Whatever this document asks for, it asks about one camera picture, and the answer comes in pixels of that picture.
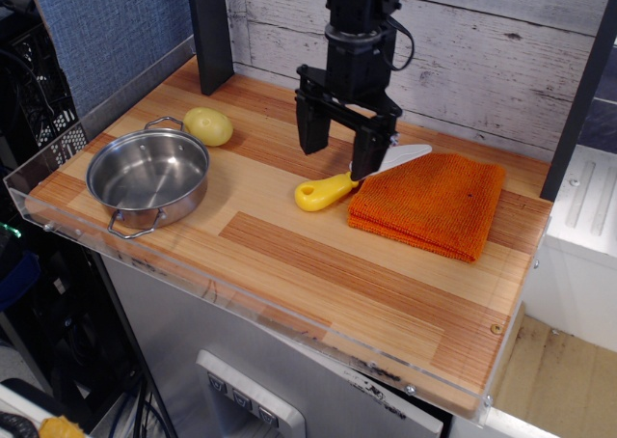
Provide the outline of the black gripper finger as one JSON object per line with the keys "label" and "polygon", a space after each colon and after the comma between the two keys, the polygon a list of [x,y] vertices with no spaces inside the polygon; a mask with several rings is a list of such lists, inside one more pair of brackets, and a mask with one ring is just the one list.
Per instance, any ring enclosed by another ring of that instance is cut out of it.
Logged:
{"label": "black gripper finger", "polygon": [[358,125],[355,128],[351,180],[360,181],[377,172],[387,150],[397,139],[396,121]]}
{"label": "black gripper finger", "polygon": [[328,146],[331,118],[319,101],[296,95],[296,120],[304,154],[309,155]]}

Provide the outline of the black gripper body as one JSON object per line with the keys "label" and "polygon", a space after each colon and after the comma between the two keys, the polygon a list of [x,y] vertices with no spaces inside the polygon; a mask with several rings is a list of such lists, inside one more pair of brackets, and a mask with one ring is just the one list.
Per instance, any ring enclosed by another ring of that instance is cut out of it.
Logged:
{"label": "black gripper body", "polygon": [[319,101],[332,121],[355,128],[369,122],[396,121],[402,110],[386,93],[393,64],[395,35],[328,36],[325,68],[301,65],[296,95]]}

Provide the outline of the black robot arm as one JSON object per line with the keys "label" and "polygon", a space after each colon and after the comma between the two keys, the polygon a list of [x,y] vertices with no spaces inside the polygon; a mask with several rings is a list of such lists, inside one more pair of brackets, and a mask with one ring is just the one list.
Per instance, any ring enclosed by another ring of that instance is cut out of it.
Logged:
{"label": "black robot arm", "polygon": [[327,65],[297,69],[300,146],[306,154],[325,149],[332,122],[352,129],[351,178],[360,180],[378,171],[398,137],[402,110],[386,89],[398,69],[396,36],[409,32],[392,16],[399,0],[326,0],[326,7]]}

